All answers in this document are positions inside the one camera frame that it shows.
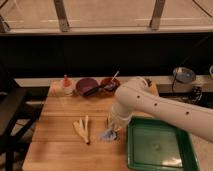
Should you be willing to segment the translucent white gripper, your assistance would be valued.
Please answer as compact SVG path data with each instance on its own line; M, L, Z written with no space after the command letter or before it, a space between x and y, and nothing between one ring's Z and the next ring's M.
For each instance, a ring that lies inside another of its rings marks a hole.
M127 126L128 122L123 118L113 118L109 117L107 119L107 125L111 128L114 132L119 132L120 130L124 129Z

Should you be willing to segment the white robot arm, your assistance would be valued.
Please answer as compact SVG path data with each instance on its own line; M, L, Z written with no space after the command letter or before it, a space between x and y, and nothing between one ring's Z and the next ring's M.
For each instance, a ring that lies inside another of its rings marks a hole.
M109 112L114 129L125 127L137 110L213 143L213 109L159 97L148 87L143 77L134 77L117 88Z

